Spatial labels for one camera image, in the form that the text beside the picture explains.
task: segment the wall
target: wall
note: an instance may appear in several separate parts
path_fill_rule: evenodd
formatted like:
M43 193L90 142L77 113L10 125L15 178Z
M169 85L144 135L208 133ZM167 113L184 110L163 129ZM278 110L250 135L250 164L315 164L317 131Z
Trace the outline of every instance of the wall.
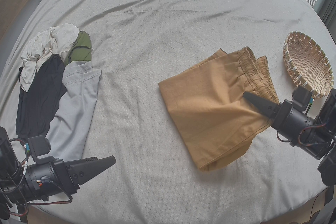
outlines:
M19 15L14 20L13 24L10 26L2 40L0 41L0 72L2 73L3 68L14 44L19 37L23 27L28 21L31 14L34 12L41 0L29 0L25 7L21 10Z

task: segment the wicker basket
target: wicker basket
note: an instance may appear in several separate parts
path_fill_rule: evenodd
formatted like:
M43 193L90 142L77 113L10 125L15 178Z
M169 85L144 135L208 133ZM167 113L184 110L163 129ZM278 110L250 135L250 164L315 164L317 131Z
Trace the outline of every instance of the wicker basket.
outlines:
M328 58L318 44L301 32L290 32L283 46L283 61L296 86L302 85L313 98L329 94L334 75Z

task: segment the tan shorts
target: tan shorts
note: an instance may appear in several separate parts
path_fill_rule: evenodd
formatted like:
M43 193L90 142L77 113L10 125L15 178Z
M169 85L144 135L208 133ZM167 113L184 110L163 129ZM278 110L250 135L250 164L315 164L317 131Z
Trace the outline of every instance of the tan shorts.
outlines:
M267 58L249 47L221 49L159 88L166 107L197 168L212 171L241 157L271 122L243 98L253 92L279 103Z

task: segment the mattress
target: mattress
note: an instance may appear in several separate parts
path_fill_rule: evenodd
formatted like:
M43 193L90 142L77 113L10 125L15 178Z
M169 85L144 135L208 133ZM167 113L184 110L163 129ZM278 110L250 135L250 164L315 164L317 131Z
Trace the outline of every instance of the mattress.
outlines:
M62 23L90 34L93 67L102 70L83 158L114 155L117 163L81 186L71 204L43 210L81 224L257 224L325 188L319 161L279 142L272 128L227 167L198 171L158 88L158 82L219 48L233 52L249 46L256 57L267 56L279 99L290 99L294 85L282 58L290 31L308 34L332 65L336 61L335 44L306 0L42 0L0 81L0 125L10 138L20 55L37 32ZM311 115L323 101L314 102ZM23 158L22 149L15 145L15 150Z

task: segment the basket rim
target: basket rim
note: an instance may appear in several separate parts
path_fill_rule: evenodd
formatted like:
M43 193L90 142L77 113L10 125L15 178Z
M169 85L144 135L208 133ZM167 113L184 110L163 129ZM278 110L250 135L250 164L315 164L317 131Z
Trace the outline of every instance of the basket rim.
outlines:
M313 95L315 95L316 97L323 97L323 96L327 96L330 93L330 90L334 87L334 73L333 73L333 69L331 68L331 64L329 62L329 59L327 58L325 52L322 50L322 48L316 43L316 41L314 39L312 39L310 36L304 34L304 38L308 37L310 38L309 42L313 41L313 44L315 46L317 46L317 48L319 49L320 53L324 56L324 58L327 61L327 66L329 67L329 73L330 73L330 77L331 77L331 85L330 85L330 90L327 93L321 93L317 90L315 90L312 85L310 85L310 83L300 74L300 72L297 70L297 67L295 66L295 64L293 63L293 60L291 58L291 55L289 53L288 50L288 38L290 37L290 35L292 34L297 34L300 33L300 35L303 35L304 33L300 32L300 31L292 31L290 32L286 39L285 39L285 44L283 45L283 55L284 55L284 60L287 61L287 63L290 65L292 71L294 72L294 74L296 75L296 78L300 81L300 83L302 84L302 86L304 86L305 88L307 88L310 92L313 93Z

